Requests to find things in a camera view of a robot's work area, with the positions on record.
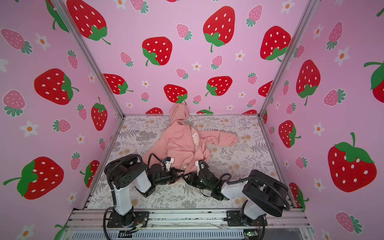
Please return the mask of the pink hooded zip jacket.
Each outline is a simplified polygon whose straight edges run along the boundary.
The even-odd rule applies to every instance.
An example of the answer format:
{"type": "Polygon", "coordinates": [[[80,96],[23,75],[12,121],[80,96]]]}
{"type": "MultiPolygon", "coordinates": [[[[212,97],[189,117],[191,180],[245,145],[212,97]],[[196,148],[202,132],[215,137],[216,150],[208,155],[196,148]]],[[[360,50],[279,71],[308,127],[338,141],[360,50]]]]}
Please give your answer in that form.
{"type": "Polygon", "coordinates": [[[230,133],[220,131],[198,131],[185,121],[189,117],[184,104],[175,104],[170,114],[170,125],[160,139],[143,157],[150,166],[158,160],[150,158],[155,154],[159,159],[173,158],[173,168],[184,171],[186,174],[198,171],[196,163],[210,160],[211,152],[208,145],[218,147],[235,146],[239,138],[230,133]]]}

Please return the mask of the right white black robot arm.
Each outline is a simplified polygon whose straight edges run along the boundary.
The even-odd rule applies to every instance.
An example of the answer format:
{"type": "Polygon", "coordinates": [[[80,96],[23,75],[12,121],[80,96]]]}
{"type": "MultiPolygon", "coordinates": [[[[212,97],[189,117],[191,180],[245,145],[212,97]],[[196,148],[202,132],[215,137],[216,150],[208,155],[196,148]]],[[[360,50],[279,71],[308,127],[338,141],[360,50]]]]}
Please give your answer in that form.
{"type": "Polygon", "coordinates": [[[204,196],[218,201],[245,197],[238,212],[228,211],[225,221],[229,226],[266,226],[266,215],[281,217],[284,211],[290,211],[287,200],[288,187],[280,181],[258,171],[252,170],[249,176],[232,181],[229,173],[217,178],[208,164],[201,160],[197,163],[198,171],[183,175],[185,182],[200,191],[207,191],[204,196]]]}

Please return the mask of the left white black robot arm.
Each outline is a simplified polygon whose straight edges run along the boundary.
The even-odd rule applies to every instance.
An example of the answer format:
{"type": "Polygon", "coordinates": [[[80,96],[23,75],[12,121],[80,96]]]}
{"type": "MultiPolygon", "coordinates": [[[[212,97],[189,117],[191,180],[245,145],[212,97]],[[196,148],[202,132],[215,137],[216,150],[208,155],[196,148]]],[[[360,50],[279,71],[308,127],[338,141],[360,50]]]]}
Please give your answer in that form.
{"type": "Polygon", "coordinates": [[[104,173],[113,198],[108,227],[130,227],[136,223],[131,186],[147,198],[156,186],[177,182],[184,171],[173,168],[173,163],[173,158],[166,158],[149,167],[140,155],[130,154],[107,164],[104,173]]]}

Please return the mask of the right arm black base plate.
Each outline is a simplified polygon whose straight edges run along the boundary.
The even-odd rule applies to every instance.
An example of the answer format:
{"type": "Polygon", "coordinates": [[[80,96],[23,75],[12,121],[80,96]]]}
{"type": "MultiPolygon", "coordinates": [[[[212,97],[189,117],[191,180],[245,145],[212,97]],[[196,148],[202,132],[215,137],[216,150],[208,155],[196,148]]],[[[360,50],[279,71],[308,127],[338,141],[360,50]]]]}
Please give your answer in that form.
{"type": "Polygon", "coordinates": [[[228,223],[229,227],[266,227],[268,225],[265,216],[252,220],[241,211],[226,211],[224,221],[228,223]]]}

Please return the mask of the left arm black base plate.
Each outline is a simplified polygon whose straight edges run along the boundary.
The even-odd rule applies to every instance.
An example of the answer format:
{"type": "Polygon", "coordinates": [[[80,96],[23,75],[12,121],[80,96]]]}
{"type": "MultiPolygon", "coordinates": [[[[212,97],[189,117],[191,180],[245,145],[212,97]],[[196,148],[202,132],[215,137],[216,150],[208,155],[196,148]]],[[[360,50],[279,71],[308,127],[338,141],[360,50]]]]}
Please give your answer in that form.
{"type": "Polygon", "coordinates": [[[149,220],[150,212],[133,211],[128,212],[124,216],[119,215],[116,211],[110,213],[106,218],[108,228],[146,228],[149,220]]]}

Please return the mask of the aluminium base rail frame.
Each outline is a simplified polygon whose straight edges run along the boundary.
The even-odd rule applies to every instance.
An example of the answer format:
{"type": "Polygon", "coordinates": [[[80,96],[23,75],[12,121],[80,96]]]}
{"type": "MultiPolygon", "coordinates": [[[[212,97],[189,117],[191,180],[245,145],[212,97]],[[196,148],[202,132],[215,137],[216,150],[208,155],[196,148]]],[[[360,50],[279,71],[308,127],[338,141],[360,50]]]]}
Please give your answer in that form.
{"type": "Polygon", "coordinates": [[[305,213],[298,209],[281,218],[267,215],[265,226],[229,223],[228,209],[152,209],[146,226],[133,234],[128,228],[103,231],[102,210],[73,211],[59,240],[314,240],[305,213]]]}

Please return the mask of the left aluminium corner post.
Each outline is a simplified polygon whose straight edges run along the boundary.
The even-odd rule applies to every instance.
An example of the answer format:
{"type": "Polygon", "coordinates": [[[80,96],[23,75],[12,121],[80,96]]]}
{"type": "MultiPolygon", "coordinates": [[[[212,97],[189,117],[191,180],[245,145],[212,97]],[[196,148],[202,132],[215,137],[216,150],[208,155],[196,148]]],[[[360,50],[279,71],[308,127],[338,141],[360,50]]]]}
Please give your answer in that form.
{"type": "Polygon", "coordinates": [[[111,91],[111,89],[107,83],[107,80],[105,79],[105,77],[104,77],[102,71],[100,70],[97,62],[95,61],[90,49],[88,48],[87,44],[85,43],[83,36],[80,34],[79,30],[76,27],[74,20],[70,16],[70,13],[66,7],[66,1],[53,0],[53,3],[57,8],[58,14],[62,18],[65,25],[67,26],[69,33],[72,35],[75,43],[77,44],[82,55],[84,56],[84,58],[88,64],[88,66],[90,67],[92,73],[95,75],[99,85],[103,89],[106,97],[109,99],[111,105],[114,107],[119,118],[123,119],[125,117],[125,114],[122,111],[116,98],[114,97],[114,94],[112,93],[112,91],[111,91]]]}

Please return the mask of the aluminium corner post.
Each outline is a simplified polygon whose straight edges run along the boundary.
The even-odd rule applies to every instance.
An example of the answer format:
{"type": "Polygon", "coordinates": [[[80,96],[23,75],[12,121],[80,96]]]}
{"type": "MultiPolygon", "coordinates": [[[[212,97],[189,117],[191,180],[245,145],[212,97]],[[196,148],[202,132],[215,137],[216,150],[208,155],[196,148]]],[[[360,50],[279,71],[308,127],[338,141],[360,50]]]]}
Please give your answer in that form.
{"type": "Polygon", "coordinates": [[[284,74],[288,68],[289,63],[292,60],[294,50],[299,45],[299,43],[303,37],[303,34],[305,33],[309,23],[311,22],[311,19],[312,19],[314,13],[316,12],[316,9],[317,9],[319,3],[320,3],[319,0],[316,0],[316,1],[312,0],[312,1],[308,2],[307,6],[305,8],[305,11],[303,13],[303,16],[302,16],[301,20],[299,21],[299,24],[296,28],[296,31],[295,31],[294,35],[292,36],[292,40],[291,40],[291,43],[288,47],[288,50],[284,54],[284,58],[282,60],[281,65],[278,68],[276,76],[272,82],[271,88],[267,94],[266,100],[265,100],[265,102],[261,108],[261,111],[259,113],[259,119],[260,120],[263,118],[263,116],[264,116],[264,114],[265,114],[265,112],[266,112],[266,110],[270,104],[270,101],[271,101],[272,97],[274,96],[274,93],[275,93],[276,89],[278,88],[280,81],[282,80],[282,78],[283,78],[283,76],[284,76],[284,74]]]}
{"type": "Polygon", "coordinates": [[[66,7],[66,1],[53,0],[53,3],[57,8],[58,14],[62,18],[65,25],[67,26],[69,33],[72,35],[75,43],[77,44],[82,55],[84,56],[84,58],[88,64],[88,66],[90,67],[92,73],[95,75],[99,85],[103,89],[106,97],[109,99],[111,105],[114,107],[119,118],[123,119],[125,117],[125,114],[122,111],[116,98],[114,97],[114,94],[112,93],[112,91],[111,91],[111,89],[107,83],[107,80],[105,79],[105,77],[104,77],[102,71],[100,70],[97,62],[95,61],[90,49],[88,48],[87,44],[85,43],[83,36],[80,34],[79,30],[76,27],[74,20],[70,16],[70,13],[66,7]]]}

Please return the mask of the right aluminium corner post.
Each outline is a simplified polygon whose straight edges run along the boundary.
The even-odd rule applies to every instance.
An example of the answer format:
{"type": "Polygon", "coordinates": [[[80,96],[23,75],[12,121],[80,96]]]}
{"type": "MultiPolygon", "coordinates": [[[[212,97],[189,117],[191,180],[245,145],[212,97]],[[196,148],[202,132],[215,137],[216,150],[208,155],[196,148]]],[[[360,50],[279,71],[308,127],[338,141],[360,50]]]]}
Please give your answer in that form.
{"type": "Polygon", "coordinates": [[[284,74],[288,68],[289,63],[292,60],[294,50],[299,45],[299,43],[303,37],[303,34],[305,33],[309,23],[311,22],[311,19],[312,19],[314,13],[316,12],[316,9],[317,9],[319,3],[320,3],[319,0],[316,0],[316,1],[312,0],[312,1],[308,2],[307,6],[305,8],[305,11],[303,13],[303,16],[302,16],[301,20],[299,21],[299,24],[296,28],[296,31],[295,31],[294,35],[292,36],[292,40],[291,40],[291,43],[288,47],[288,50],[284,54],[284,58],[282,60],[281,65],[278,68],[276,76],[272,82],[271,88],[267,94],[266,100],[265,100],[265,102],[261,108],[261,111],[259,113],[259,119],[260,120],[263,118],[263,116],[264,116],[264,114],[265,114],[265,112],[266,112],[266,110],[270,104],[270,101],[271,101],[272,97],[274,96],[274,93],[275,93],[276,89],[278,88],[280,81],[282,80],[282,78],[283,78],[283,76],[284,76],[284,74]]]}

